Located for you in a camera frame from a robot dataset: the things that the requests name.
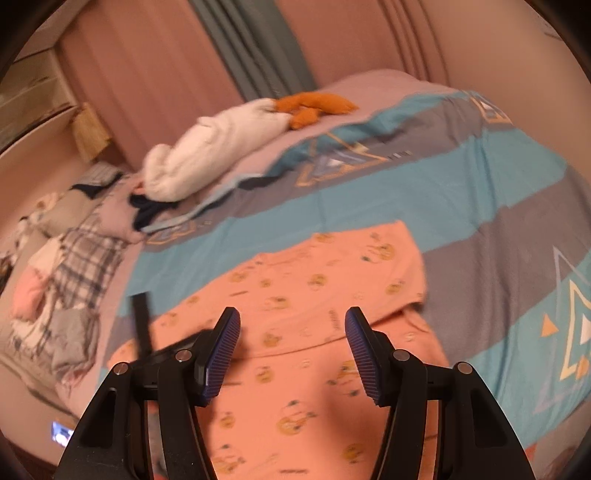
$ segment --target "pink cloth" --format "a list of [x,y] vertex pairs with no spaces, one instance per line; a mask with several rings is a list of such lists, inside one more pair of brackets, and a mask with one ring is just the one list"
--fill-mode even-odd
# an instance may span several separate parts
[[[363,392],[345,339],[345,311],[360,306],[396,347],[447,365],[413,306],[425,293],[423,261],[402,222],[317,233],[213,280],[159,317],[151,337],[160,349],[212,327],[226,306],[241,313],[233,364],[204,413],[213,418],[204,431],[218,475],[271,480],[300,471],[309,480],[365,480],[387,411]],[[136,356],[131,340],[109,365]],[[436,432],[437,410],[430,406],[424,479],[433,474]]]
[[12,297],[12,316],[22,320],[37,318],[39,305],[49,282],[49,277],[28,265],[18,279]]

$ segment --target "triangle pattern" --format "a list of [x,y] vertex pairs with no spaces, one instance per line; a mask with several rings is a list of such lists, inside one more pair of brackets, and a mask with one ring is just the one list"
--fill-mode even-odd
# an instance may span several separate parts
[[549,337],[550,335],[554,335],[555,333],[558,333],[558,327],[552,322],[552,320],[550,320],[548,314],[544,313],[544,321],[542,323],[542,337]]
[[583,323],[581,325],[581,345],[591,340],[591,322],[583,314]]
[[577,368],[577,380],[580,380],[589,373],[589,360],[586,356],[582,355]]

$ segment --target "bed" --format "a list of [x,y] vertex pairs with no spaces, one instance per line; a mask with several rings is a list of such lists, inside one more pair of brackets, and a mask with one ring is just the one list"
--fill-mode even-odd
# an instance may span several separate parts
[[[473,364],[537,476],[554,478],[590,424],[589,186],[475,92],[395,70],[325,89],[359,110],[282,135],[122,250],[98,305],[94,364],[75,384],[50,386],[54,401],[81,416],[109,368],[135,358],[130,295],[150,293],[157,348],[232,305],[243,340],[204,420],[218,475],[328,475],[313,452],[323,448],[344,476],[366,477],[384,412],[360,391],[341,335],[343,309],[358,304],[396,347],[434,364]],[[306,313],[309,296],[319,300]],[[324,314],[320,333],[306,323]],[[298,370],[292,382],[281,362],[311,380]],[[270,388],[268,424],[242,421],[236,395],[266,398],[236,393],[245,372]],[[278,388],[297,391],[282,398]],[[343,427],[348,401],[367,412],[367,424]],[[435,421],[433,407],[430,415]],[[276,435],[279,423],[278,451],[243,441],[249,429]]]

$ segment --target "bedsheet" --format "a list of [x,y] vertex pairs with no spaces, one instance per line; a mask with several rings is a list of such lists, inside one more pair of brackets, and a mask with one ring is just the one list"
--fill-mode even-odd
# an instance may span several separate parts
[[[149,291],[156,320],[257,254],[402,220],[424,258],[422,317],[531,447],[591,391],[590,213],[586,182],[488,100],[415,95],[151,235],[126,295]],[[132,325],[123,301],[105,361]]]

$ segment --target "black cloth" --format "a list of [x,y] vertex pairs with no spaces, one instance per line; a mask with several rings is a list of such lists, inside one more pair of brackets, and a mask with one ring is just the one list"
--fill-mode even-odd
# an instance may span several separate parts
[[10,259],[8,257],[3,258],[0,260],[0,295],[6,288],[6,284],[8,283],[11,274],[12,264],[10,263]]
[[180,202],[156,202],[147,198],[146,195],[131,194],[129,204],[138,209],[134,219],[134,230],[140,231],[152,223],[156,215],[165,210],[178,207]]
[[123,176],[123,172],[119,172],[117,175],[115,175],[113,177],[113,180],[111,180],[109,183],[106,183],[104,185],[88,185],[85,183],[76,183],[75,185],[72,185],[70,187],[70,190],[80,190],[88,198],[90,198],[92,200],[92,199],[95,199],[98,196],[98,194],[100,192],[102,192],[103,190],[111,188],[116,182],[118,182],[121,179],[122,176]]

